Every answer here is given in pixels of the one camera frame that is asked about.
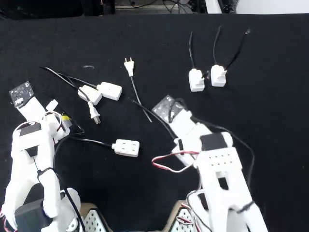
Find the black cable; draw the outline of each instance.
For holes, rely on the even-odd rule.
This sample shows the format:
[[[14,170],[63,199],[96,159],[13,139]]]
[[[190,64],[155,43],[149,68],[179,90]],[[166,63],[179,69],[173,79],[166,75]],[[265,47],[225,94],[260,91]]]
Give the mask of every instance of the black cable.
[[[133,7],[133,8],[141,8],[141,7],[144,7],[144,6],[149,6],[149,5],[152,5],[152,4],[154,4],[156,1],[158,1],[158,0],[153,0],[153,1],[151,1],[150,3],[147,3],[147,4],[145,4],[145,5],[141,5],[141,6],[134,6],[134,4],[133,4],[133,2],[131,1],[131,0],[128,0],[129,2],[130,2],[130,4],[131,4],[131,6]]]
[[[40,182],[39,176],[42,175],[42,174],[44,174],[44,173],[47,172],[48,170],[52,170],[52,171],[55,173],[55,175],[57,176],[57,178],[58,178],[60,184],[61,184],[62,187],[63,187],[64,192],[66,193],[66,196],[68,197],[69,202],[70,202],[71,205],[73,206],[73,209],[74,209],[74,211],[75,211],[75,213],[76,213],[76,215],[77,215],[77,218],[78,218],[78,220],[79,220],[79,222],[80,222],[80,224],[81,224],[81,226],[82,226],[83,232],[86,232],[86,228],[85,228],[85,225],[84,225],[82,216],[81,216],[81,214],[79,213],[79,211],[78,211],[78,209],[77,209],[77,207],[76,207],[76,205],[75,205],[75,203],[74,203],[74,201],[73,201],[71,195],[69,194],[68,187],[66,186],[66,184],[64,183],[64,181],[62,180],[62,178],[60,177],[60,175],[55,171],[54,168],[50,168],[50,167],[44,169],[43,171],[39,170],[39,169],[38,169],[38,166],[37,166],[37,164],[36,164],[35,159],[33,159],[33,160],[34,160],[34,164],[35,164],[35,166],[36,166],[36,168],[37,168],[37,170],[38,170],[38,176],[37,176],[37,178],[38,178],[38,181],[39,181],[39,182]]]
[[[76,78],[76,77],[72,77],[72,76],[69,76],[69,75],[66,75],[66,74],[63,74],[63,73],[60,73],[60,72],[57,72],[57,73],[58,73],[59,75],[61,75],[61,76],[67,77],[68,79],[71,79],[71,80],[74,80],[74,81],[78,81],[78,82],[80,82],[80,83],[83,83],[83,84],[85,84],[85,85],[87,85],[87,86],[90,86],[90,87],[93,87],[93,88],[97,88],[96,85],[91,84],[91,83],[89,83],[89,82],[86,82],[86,81],[84,81],[84,80],[81,80],[81,79],[78,79],[78,78]]]
[[[69,81],[68,79],[66,79],[65,77],[59,75],[57,72],[55,72],[54,70],[52,70],[51,68],[48,68],[46,66],[40,66],[41,69],[47,70],[50,73],[54,74],[55,76],[59,77],[61,80],[63,80],[64,82],[66,82],[67,84],[69,84],[71,87],[73,87],[76,90],[79,90],[86,98],[86,100],[89,102],[90,99],[88,98],[88,96],[82,91],[80,90],[72,81]]]
[[[237,135],[235,135],[232,131],[230,131],[229,129],[227,128],[224,128],[222,126],[218,126],[218,125],[215,125],[215,124],[212,124],[210,122],[207,122],[207,121],[203,121],[203,120],[200,120],[194,116],[191,117],[191,119],[195,122],[199,122],[199,123],[203,123],[205,124],[205,126],[210,126],[210,127],[213,127],[213,128],[217,128],[217,129],[220,129],[220,130],[223,130],[223,131],[226,131],[228,133],[231,134],[231,136],[233,136],[236,140],[238,140],[242,145],[244,145],[251,153],[251,156],[252,156],[252,160],[251,160],[251,164],[249,166],[249,170],[248,170],[248,174],[247,174],[247,185],[248,185],[248,189],[250,190],[251,188],[251,178],[252,178],[252,172],[253,172],[253,167],[254,167],[254,163],[255,163],[255,154],[254,154],[254,151],[253,149],[247,145],[244,141],[242,141]]]
[[[237,52],[235,53],[234,57],[231,59],[230,63],[226,66],[225,70],[227,70],[227,69],[231,66],[231,64],[237,59],[238,55],[239,55],[240,52],[241,52],[241,49],[242,49],[242,47],[243,47],[243,44],[244,44],[244,42],[245,42],[246,35],[250,34],[250,32],[251,32],[250,29],[248,29],[248,30],[243,34],[243,36],[242,36],[242,38],[241,38],[241,41],[240,41],[240,43],[239,43],[239,47],[238,47],[238,49],[237,49]]]
[[[193,37],[193,31],[190,33],[190,38],[189,38],[189,54],[190,54],[190,60],[192,64],[192,69],[195,69],[195,64],[192,56],[192,37]]]
[[[214,64],[218,64],[217,63],[217,59],[216,59],[216,55],[215,55],[215,49],[216,49],[217,41],[219,39],[220,32],[221,32],[221,26],[218,27],[218,31],[217,31],[216,37],[215,37],[215,39],[213,41],[212,56],[213,56]]]
[[[54,154],[54,159],[53,159],[53,167],[56,166],[56,157],[57,157],[57,154],[59,153],[59,149],[61,147],[61,145],[71,137],[71,135],[68,135],[67,137],[64,137],[63,139],[60,140],[60,142],[58,143],[56,149],[55,149],[55,154]]]
[[[131,99],[131,101],[133,103],[135,103],[136,105],[138,105],[140,108],[142,108],[143,110],[147,111],[148,113],[150,113],[152,116],[154,116],[164,127],[165,129],[169,132],[170,136],[172,137],[172,139],[176,139],[177,137],[175,136],[174,132],[168,127],[168,125],[165,123],[165,121],[163,121],[158,115],[156,115],[155,113],[153,113],[152,111],[148,110],[145,106],[139,104],[137,101],[134,101]]]
[[[163,5],[165,6],[165,8],[168,10],[168,12],[171,14],[171,13],[172,13],[172,10],[170,10],[170,9],[168,8],[168,6],[165,4],[165,1],[166,1],[166,0],[162,0],[162,3],[163,3]]]
[[[134,89],[134,92],[135,92],[136,99],[139,102],[139,104],[142,105],[140,98],[139,98],[139,95],[137,93],[136,87],[135,87],[133,76],[130,76],[130,79],[131,79],[131,82],[132,82],[132,86],[133,86],[133,89]],[[146,115],[146,117],[148,118],[148,120],[152,123],[153,121],[151,120],[151,118],[149,117],[149,115],[147,114],[147,112],[144,109],[143,109],[143,112]]]
[[[95,144],[99,144],[102,146],[107,146],[107,147],[112,147],[111,144],[107,144],[101,141],[97,141],[97,140],[92,140],[92,139],[84,139],[84,138],[79,138],[79,137],[70,137],[73,140],[78,140],[78,141],[83,141],[83,142],[91,142],[91,143],[95,143]]]

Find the white adapter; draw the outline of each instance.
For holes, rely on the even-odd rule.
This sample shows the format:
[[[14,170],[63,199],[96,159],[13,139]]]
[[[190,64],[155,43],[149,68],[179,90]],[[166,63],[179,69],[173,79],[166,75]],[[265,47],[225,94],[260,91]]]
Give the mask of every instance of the white adapter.
[[[79,87],[79,89],[87,95],[93,105],[97,105],[98,102],[102,99],[102,94],[92,87],[82,86]],[[78,91],[78,96],[87,102],[88,100],[81,91]]]
[[[137,157],[139,155],[140,143],[133,140],[117,139],[112,144],[112,149],[118,155]]]
[[[223,87],[226,84],[226,70],[220,65],[213,65],[211,68],[211,85],[214,87]]]
[[[191,69],[189,72],[189,83],[191,92],[201,92],[205,88],[204,78],[201,70]]]
[[[121,95],[122,87],[112,83],[102,82],[100,85],[97,85],[97,90],[103,97],[117,101]]]

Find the electrical wire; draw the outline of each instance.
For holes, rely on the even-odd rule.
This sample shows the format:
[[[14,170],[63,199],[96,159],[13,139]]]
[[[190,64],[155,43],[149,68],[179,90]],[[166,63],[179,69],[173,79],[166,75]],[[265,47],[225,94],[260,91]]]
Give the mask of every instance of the electrical wire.
[[[88,96],[81,90],[79,89],[72,81],[69,81],[67,78],[59,75],[57,72],[55,72],[54,70],[52,70],[51,68],[48,68],[46,66],[40,66],[41,69],[44,69],[44,70],[47,70],[49,71],[50,73],[56,75],[57,77],[59,77],[61,80],[63,80],[65,83],[67,83],[68,85],[70,85],[71,87],[73,87],[74,89],[80,91],[84,96],[85,98],[87,99],[87,101],[89,102],[90,99],[88,98]]]
[[[59,75],[61,75],[61,76],[64,76],[64,77],[70,79],[70,80],[78,81],[78,82],[80,82],[80,83],[83,83],[83,84],[85,84],[85,85],[87,85],[87,86],[90,86],[90,87],[92,87],[92,88],[95,88],[95,89],[97,88],[96,85],[91,84],[91,83],[89,83],[89,82],[86,82],[86,81],[84,81],[84,80],[81,80],[81,79],[78,79],[78,78],[76,78],[76,77],[72,77],[72,76],[69,76],[69,75],[66,75],[66,74],[63,74],[63,73],[60,73],[60,72],[57,72],[57,73],[58,73]]]
[[[218,63],[217,63],[217,59],[216,59],[216,55],[215,55],[215,49],[216,49],[217,41],[218,41],[218,39],[219,39],[220,32],[221,32],[221,26],[218,27],[216,37],[215,37],[215,39],[214,39],[214,41],[213,41],[212,56],[213,56],[214,64],[218,64]]]
[[[192,194],[196,193],[197,191],[198,191],[198,190],[195,190],[195,191],[190,192],[190,193],[187,195],[187,197],[186,197],[186,201],[187,201],[187,203],[188,203],[189,209],[195,214],[195,216],[197,216],[197,218],[199,219],[199,221],[200,221],[210,232],[212,232],[211,228],[210,228],[208,225],[206,225],[206,224],[204,223],[204,221],[203,221],[203,220],[201,219],[201,217],[194,211],[194,209],[192,208],[192,206],[191,206],[191,204],[190,204],[189,197],[190,197]]]
[[[68,197],[69,202],[71,203],[71,205],[72,205],[72,207],[73,207],[73,209],[74,209],[74,211],[75,211],[75,213],[76,213],[76,215],[77,215],[77,218],[78,218],[78,220],[79,220],[79,222],[80,222],[80,224],[81,224],[81,226],[82,226],[83,232],[86,232],[86,228],[85,228],[83,219],[82,219],[82,217],[81,217],[81,214],[79,213],[79,211],[78,211],[78,209],[77,209],[77,207],[76,207],[76,204],[74,203],[74,201],[73,201],[71,195],[69,194],[68,187],[66,186],[66,184],[64,183],[64,181],[62,180],[62,178],[60,177],[60,175],[55,171],[54,168],[46,168],[46,169],[43,170],[43,171],[39,170],[39,169],[38,169],[38,166],[37,166],[37,164],[36,164],[35,159],[33,159],[33,160],[34,160],[35,166],[36,166],[36,168],[37,168],[37,170],[38,170],[38,177],[37,177],[37,178],[38,178],[38,181],[39,181],[39,182],[40,182],[39,176],[42,175],[42,174],[44,174],[46,171],[52,170],[52,171],[55,173],[55,175],[57,176],[59,182],[61,183],[61,185],[62,185],[62,187],[63,187],[64,192],[66,193],[66,196]]]
[[[237,59],[238,55],[239,55],[240,52],[241,52],[241,49],[242,49],[242,47],[243,47],[243,44],[244,44],[244,42],[245,42],[246,35],[249,35],[250,32],[251,32],[251,30],[250,30],[250,29],[247,29],[247,31],[243,34],[243,36],[242,36],[242,38],[241,38],[241,40],[240,40],[240,43],[239,43],[237,52],[235,53],[234,57],[231,59],[231,61],[229,62],[229,64],[226,66],[225,70],[227,70],[227,69],[231,66],[231,64],[233,64],[234,61]]]
[[[78,140],[78,141],[83,141],[83,142],[91,142],[91,143],[99,144],[99,145],[102,145],[102,146],[112,147],[111,144],[107,144],[107,143],[100,142],[100,141],[97,141],[97,140],[84,139],[84,138],[79,138],[79,137],[70,137],[70,138],[73,139],[73,140]]]
[[[144,6],[152,5],[152,4],[154,4],[155,2],[157,2],[158,0],[153,0],[153,1],[151,1],[151,2],[149,2],[149,3],[147,3],[147,4],[145,4],[145,5],[141,5],[141,6],[135,6],[131,0],[128,0],[128,1],[129,1],[129,3],[131,4],[131,6],[132,6],[133,8],[141,8],[141,7],[144,7]]]
[[[166,158],[166,157],[174,156],[174,155],[178,155],[178,154],[197,155],[197,154],[199,154],[199,152],[196,152],[196,151],[180,151],[180,152],[176,152],[176,153],[170,153],[170,154],[168,154],[168,155],[154,157],[154,158],[151,160],[151,163],[152,163],[153,166],[155,166],[155,167],[157,167],[157,168],[160,168],[160,169],[163,169],[163,170],[168,170],[168,171],[171,171],[172,173],[181,173],[181,172],[185,171],[186,169],[188,169],[188,168],[190,168],[190,167],[193,166],[193,163],[192,163],[191,165],[185,166],[184,168],[182,168],[182,169],[180,169],[180,170],[174,170],[174,169],[171,169],[171,168],[168,167],[168,166],[155,163],[155,161],[157,161],[157,160],[164,159],[164,158]]]
[[[254,163],[255,163],[255,154],[254,154],[253,149],[249,145],[247,145],[244,141],[242,141],[237,135],[235,135],[232,131],[230,131],[227,128],[224,128],[222,126],[218,126],[218,125],[212,124],[212,123],[207,122],[207,121],[200,120],[200,119],[198,119],[198,118],[196,118],[194,116],[192,116],[191,119],[193,121],[195,121],[195,122],[199,122],[199,123],[205,124],[205,126],[210,126],[210,127],[217,128],[219,130],[223,130],[223,131],[226,131],[226,132],[230,133],[231,136],[233,136],[236,140],[238,140],[242,145],[244,145],[250,151],[252,159],[251,159],[251,164],[249,166],[249,170],[248,170],[248,174],[247,174],[247,178],[246,178],[248,189],[250,190],[250,188],[251,188],[252,172],[253,172],[253,167],[254,167]]]
[[[57,113],[56,111],[47,111],[47,112],[44,114],[44,116],[43,116],[42,119],[44,119],[46,116],[52,115],[52,114],[56,115],[56,117],[58,117],[58,119],[59,119],[59,125],[58,125],[58,128],[57,128],[57,130],[56,130],[56,131],[59,131],[60,128],[61,128],[61,126],[62,126],[62,116],[61,116],[61,114]]]
[[[134,83],[134,79],[133,79],[133,76],[130,76],[131,78],[131,82],[132,82],[132,86],[133,86],[133,89],[134,89],[134,92],[135,92],[135,96],[136,96],[136,99],[137,101],[139,102],[140,105],[142,105],[141,101],[140,101],[140,98],[139,98],[139,95],[137,94],[137,90],[136,90],[136,87],[135,87],[135,83]],[[149,117],[149,115],[147,114],[147,112],[143,109],[143,112],[145,113],[146,117],[148,118],[148,120],[150,122],[152,122],[151,118]]]
[[[163,119],[161,119],[158,115],[156,115],[155,113],[153,113],[152,111],[148,110],[145,106],[139,104],[138,102],[136,102],[135,100],[131,101],[133,103],[135,103],[136,105],[138,105],[140,108],[142,108],[143,110],[147,111],[148,113],[150,113],[152,116],[154,116],[164,127],[165,129],[169,132],[170,136],[172,137],[172,139],[176,139],[176,135],[174,134],[174,132],[168,127],[168,125],[165,123],[165,121],[163,121]]]
[[[190,38],[189,38],[189,54],[190,54],[192,69],[195,69],[195,64],[194,64],[193,55],[192,55],[192,37],[193,37],[193,31],[190,33]]]
[[[171,14],[171,13],[172,13],[172,9],[170,10],[170,9],[168,8],[168,6],[166,5],[165,1],[166,1],[166,0],[162,0],[162,3],[163,3],[163,5],[165,6],[165,8],[167,9],[167,11]]]

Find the red and white wire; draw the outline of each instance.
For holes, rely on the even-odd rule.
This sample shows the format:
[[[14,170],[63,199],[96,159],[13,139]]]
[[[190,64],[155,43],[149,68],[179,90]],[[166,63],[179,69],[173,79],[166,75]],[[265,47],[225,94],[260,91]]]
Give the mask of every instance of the red and white wire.
[[[183,217],[180,217],[180,216],[176,217],[176,221],[178,221],[180,224],[185,225],[185,226],[193,225],[192,221],[185,219]]]
[[[188,165],[188,166],[185,166],[184,168],[180,169],[180,170],[174,170],[174,169],[171,169],[170,167],[168,166],[165,166],[165,165],[162,165],[162,164],[159,164],[159,163],[156,163],[155,161],[156,160],[160,160],[160,159],[164,159],[168,156],[174,156],[174,155],[178,155],[178,154],[191,154],[191,155],[197,155],[199,154],[199,152],[196,152],[196,151],[180,151],[180,152],[176,152],[176,153],[170,153],[168,155],[164,155],[164,156],[157,156],[157,157],[154,157],[152,160],[151,160],[151,163],[153,164],[153,166],[157,167],[157,168],[160,168],[160,169],[163,169],[163,170],[168,170],[168,171],[171,171],[172,173],[181,173],[183,172],[184,170],[190,168],[193,164],[191,165]]]

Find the power outlet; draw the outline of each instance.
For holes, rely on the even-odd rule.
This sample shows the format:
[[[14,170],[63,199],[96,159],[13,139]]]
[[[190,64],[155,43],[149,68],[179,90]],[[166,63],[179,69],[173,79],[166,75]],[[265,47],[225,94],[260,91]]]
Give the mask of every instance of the power outlet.
[[[115,153],[122,156],[137,157],[139,155],[140,143],[138,141],[117,139],[112,145]]]

